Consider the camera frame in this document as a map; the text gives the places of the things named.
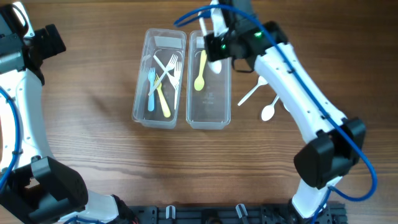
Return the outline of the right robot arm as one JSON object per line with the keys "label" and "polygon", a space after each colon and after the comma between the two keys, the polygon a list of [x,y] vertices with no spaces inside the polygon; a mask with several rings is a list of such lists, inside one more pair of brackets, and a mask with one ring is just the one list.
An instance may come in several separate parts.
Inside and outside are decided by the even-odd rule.
{"label": "right robot arm", "polygon": [[279,25],[259,22],[250,2],[213,1],[203,12],[213,23],[213,32],[205,36],[209,60],[246,60],[296,122],[305,145],[294,157],[300,183],[291,204],[297,218],[315,222],[337,183],[366,160],[364,123],[348,119],[324,96]]}

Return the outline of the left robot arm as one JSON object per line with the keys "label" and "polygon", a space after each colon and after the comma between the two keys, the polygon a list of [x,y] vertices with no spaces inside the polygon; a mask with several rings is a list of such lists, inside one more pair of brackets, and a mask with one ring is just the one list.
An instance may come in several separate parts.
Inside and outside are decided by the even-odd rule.
{"label": "left robot arm", "polygon": [[65,49],[53,24],[32,27],[21,2],[1,6],[1,205],[24,223],[138,223],[119,197],[88,190],[50,149],[40,68]]}

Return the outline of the white spoon diagonal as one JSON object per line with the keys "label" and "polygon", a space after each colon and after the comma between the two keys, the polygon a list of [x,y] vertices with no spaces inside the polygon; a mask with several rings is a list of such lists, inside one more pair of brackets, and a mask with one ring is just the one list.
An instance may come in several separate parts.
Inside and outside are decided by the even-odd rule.
{"label": "white spoon diagonal", "polygon": [[243,98],[239,101],[238,106],[241,106],[260,86],[267,84],[268,81],[264,77],[259,76],[256,86],[254,86],[245,96],[243,96]]}

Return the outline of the yellow plastic fork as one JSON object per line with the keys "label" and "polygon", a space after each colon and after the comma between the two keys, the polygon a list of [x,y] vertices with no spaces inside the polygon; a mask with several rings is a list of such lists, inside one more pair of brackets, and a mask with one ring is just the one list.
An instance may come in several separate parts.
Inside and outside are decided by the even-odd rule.
{"label": "yellow plastic fork", "polygon": [[167,101],[166,101],[166,99],[164,97],[164,94],[163,94],[163,91],[162,91],[162,84],[159,81],[158,74],[155,75],[155,83],[156,84],[159,83],[159,86],[156,88],[156,90],[157,90],[157,93],[158,93],[158,96],[159,96],[160,105],[161,105],[161,108],[162,108],[163,115],[164,115],[165,118],[169,118],[171,116],[171,112],[170,112],[169,106],[167,104]]}

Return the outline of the white spoon thin handle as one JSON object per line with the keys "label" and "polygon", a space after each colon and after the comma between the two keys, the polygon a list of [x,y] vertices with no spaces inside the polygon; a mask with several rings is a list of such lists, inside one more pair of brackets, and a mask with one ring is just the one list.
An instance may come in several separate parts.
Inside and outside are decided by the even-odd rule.
{"label": "white spoon thin handle", "polygon": [[[203,36],[206,36],[208,33],[207,33],[204,17],[199,18],[199,24],[200,24],[200,28],[201,28]],[[208,62],[208,66],[211,69],[211,71],[215,74],[219,74],[221,72],[222,64],[220,61]]]}

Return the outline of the yellow plastic spoon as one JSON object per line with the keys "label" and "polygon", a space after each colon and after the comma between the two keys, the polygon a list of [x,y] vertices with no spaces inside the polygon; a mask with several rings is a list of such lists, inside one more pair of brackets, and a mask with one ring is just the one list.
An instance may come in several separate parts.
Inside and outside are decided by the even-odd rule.
{"label": "yellow plastic spoon", "polygon": [[194,82],[194,89],[196,91],[201,91],[203,89],[204,85],[205,85],[205,81],[204,81],[204,78],[203,78],[203,72],[204,72],[204,69],[205,69],[206,60],[207,60],[206,51],[202,50],[201,54],[200,54],[199,72],[198,72],[198,76],[197,76],[197,78],[195,79],[195,82]]}

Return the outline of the thin bent white fork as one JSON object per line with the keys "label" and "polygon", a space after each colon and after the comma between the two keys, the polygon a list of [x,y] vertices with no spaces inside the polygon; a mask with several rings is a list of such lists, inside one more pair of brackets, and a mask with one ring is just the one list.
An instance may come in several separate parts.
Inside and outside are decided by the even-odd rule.
{"label": "thin bent white fork", "polygon": [[[160,68],[164,70],[165,67],[164,67],[163,63],[157,58],[157,56],[154,55],[153,58],[155,59],[157,64],[160,66]],[[171,75],[169,72],[167,72],[167,76],[168,76],[172,86],[174,87],[174,89],[177,90],[177,88],[178,88],[177,78],[174,77],[173,75]]]}

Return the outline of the slim white fork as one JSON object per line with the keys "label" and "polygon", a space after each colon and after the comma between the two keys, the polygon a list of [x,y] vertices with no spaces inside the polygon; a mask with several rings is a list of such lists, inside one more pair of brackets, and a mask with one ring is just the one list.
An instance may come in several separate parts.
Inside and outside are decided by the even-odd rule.
{"label": "slim white fork", "polygon": [[[171,71],[172,69],[174,69],[175,64],[177,63],[177,60],[178,60],[178,56],[175,55],[175,54],[173,54],[173,55],[171,56],[171,58],[170,58],[168,64],[167,64],[167,66],[165,67],[165,70],[164,70],[163,74],[159,77],[159,81],[160,81],[160,82],[162,81],[162,79],[164,78],[164,76],[167,74],[167,72],[169,72],[169,71]],[[152,87],[152,89],[151,89],[149,92],[153,93],[153,92],[155,91],[155,89],[156,89],[158,86],[159,86],[159,83],[158,83],[158,84],[154,83],[154,86]]]}

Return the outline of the white fork thick handle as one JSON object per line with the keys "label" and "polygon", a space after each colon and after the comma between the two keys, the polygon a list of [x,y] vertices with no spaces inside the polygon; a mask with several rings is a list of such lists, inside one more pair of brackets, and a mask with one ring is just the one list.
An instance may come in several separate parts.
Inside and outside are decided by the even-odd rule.
{"label": "white fork thick handle", "polygon": [[[148,77],[148,81],[150,83],[150,90],[151,90],[152,87],[154,86],[154,82],[155,82],[155,68],[154,67],[149,69],[149,73],[148,73],[147,77]],[[148,111],[154,111],[154,108],[155,108],[154,94],[149,92],[147,109],[148,109]]]}

